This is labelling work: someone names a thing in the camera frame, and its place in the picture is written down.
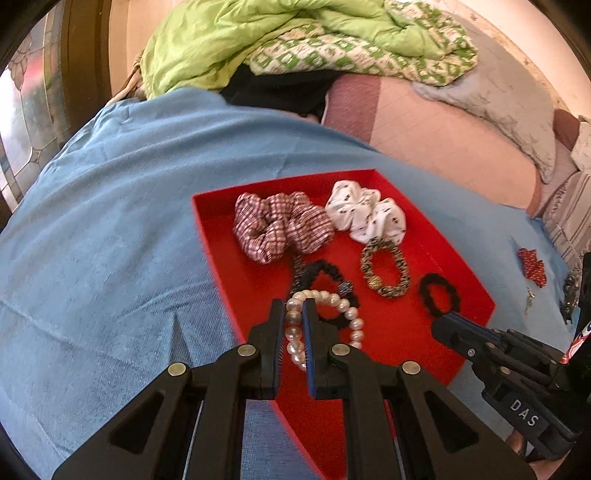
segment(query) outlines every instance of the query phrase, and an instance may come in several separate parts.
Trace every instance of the pearl bracelet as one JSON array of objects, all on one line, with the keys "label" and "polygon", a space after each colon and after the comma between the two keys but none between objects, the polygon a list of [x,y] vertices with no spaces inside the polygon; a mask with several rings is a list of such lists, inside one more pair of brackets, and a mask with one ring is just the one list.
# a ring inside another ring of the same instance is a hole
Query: pearl bracelet
[{"label": "pearl bracelet", "polygon": [[359,318],[359,310],[352,307],[347,299],[341,299],[336,293],[329,293],[326,290],[302,290],[293,294],[292,298],[285,304],[285,337],[287,338],[287,352],[291,355],[291,361],[301,370],[306,370],[306,353],[304,352],[304,342],[301,341],[301,311],[305,299],[314,299],[316,305],[330,305],[345,315],[349,320],[351,341],[349,345],[355,348],[361,348],[363,340],[363,319]]},{"label": "pearl bracelet", "polygon": [[[345,280],[336,265],[328,263],[326,260],[317,260],[306,264],[299,255],[294,256],[294,281],[291,285],[289,298],[298,291],[312,290],[312,285],[320,272],[326,273],[337,284],[337,292],[341,299],[349,300],[350,307],[359,308],[359,299],[353,292],[353,284]],[[344,313],[339,313],[332,319],[325,319],[322,315],[318,315],[318,318],[323,322],[335,325],[339,330],[349,326],[349,321],[345,318]]]}]

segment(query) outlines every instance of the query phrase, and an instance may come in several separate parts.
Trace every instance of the stained glass window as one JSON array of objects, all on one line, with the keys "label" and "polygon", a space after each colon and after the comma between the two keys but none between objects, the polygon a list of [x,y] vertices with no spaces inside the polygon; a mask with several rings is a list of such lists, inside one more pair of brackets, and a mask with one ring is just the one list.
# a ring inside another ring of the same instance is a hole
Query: stained glass window
[{"label": "stained glass window", "polygon": [[60,68],[60,1],[0,75],[0,189],[12,211],[70,138]]}]

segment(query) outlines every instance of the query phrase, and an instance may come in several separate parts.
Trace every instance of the pillow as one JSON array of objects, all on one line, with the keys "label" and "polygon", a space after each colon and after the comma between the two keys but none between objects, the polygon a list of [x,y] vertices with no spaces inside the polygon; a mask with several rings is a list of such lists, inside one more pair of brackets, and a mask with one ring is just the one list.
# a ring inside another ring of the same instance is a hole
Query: pillow
[{"label": "pillow", "polygon": [[572,175],[550,199],[542,217],[556,250],[570,270],[591,249],[591,174]]},{"label": "pillow", "polygon": [[574,164],[573,159],[570,158],[570,152],[559,141],[556,140],[556,165],[554,166],[554,176],[550,183],[540,182],[540,198],[537,208],[533,216],[539,217],[542,215],[545,207],[548,205],[550,197],[552,197],[556,190],[567,181],[574,173],[578,172],[577,165]]},{"label": "pillow", "polygon": [[534,195],[535,167],[515,144],[483,119],[418,96],[406,80],[343,75],[324,124],[495,203],[525,209]]},{"label": "pillow", "polygon": [[579,137],[579,120],[566,110],[555,110],[554,135],[568,150],[572,150]]},{"label": "pillow", "polygon": [[479,49],[478,65],[445,87],[413,83],[414,89],[496,125],[534,160],[542,181],[550,182],[556,155],[550,92],[496,41],[469,21],[460,22]]},{"label": "pillow", "polygon": [[586,119],[579,124],[579,136],[570,156],[579,170],[591,171],[591,124]]}]

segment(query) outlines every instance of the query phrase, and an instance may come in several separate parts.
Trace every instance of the black beaded bracelet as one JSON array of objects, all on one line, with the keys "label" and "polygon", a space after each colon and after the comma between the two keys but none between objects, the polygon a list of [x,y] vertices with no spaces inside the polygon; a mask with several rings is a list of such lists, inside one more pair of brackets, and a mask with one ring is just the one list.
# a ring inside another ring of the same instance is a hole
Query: black beaded bracelet
[{"label": "black beaded bracelet", "polygon": [[[349,300],[351,307],[359,308],[359,299],[353,292],[353,284],[345,280],[336,265],[328,263],[326,260],[317,260],[305,265],[299,256],[294,258],[294,281],[291,285],[290,297],[297,291],[310,290],[312,284],[320,275],[320,272],[326,273],[333,282],[337,284],[337,292],[342,299]],[[325,319],[319,315],[320,320],[335,325],[339,330],[349,326],[349,320],[345,314],[341,313],[332,319]]]},{"label": "black beaded bracelet", "polygon": [[[452,304],[452,308],[448,312],[442,312],[435,305],[435,300],[433,300],[431,292],[429,292],[429,285],[433,284],[441,285],[446,289]],[[451,312],[460,312],[460,296],[457,293],[457,289],[438,273],[428,273],[421,278],[421,283],[418,286],[418,294],[423,299],[425,307],[433,318],[438,318]]]}]

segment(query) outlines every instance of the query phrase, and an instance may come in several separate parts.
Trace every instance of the plaid scrunchie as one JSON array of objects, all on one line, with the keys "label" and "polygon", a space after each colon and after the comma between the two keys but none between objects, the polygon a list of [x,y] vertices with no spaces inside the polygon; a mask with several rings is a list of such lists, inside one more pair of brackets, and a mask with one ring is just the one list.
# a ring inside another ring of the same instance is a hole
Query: plaid scrunchie
[{"label": "plaid scrunchie", "polygon": [[246,256],[261,264],[277,260],[288,247],[311,254],[335,236],[324,209],[304,192],[278,193],[265,200],[241,194],[233,231]]}]

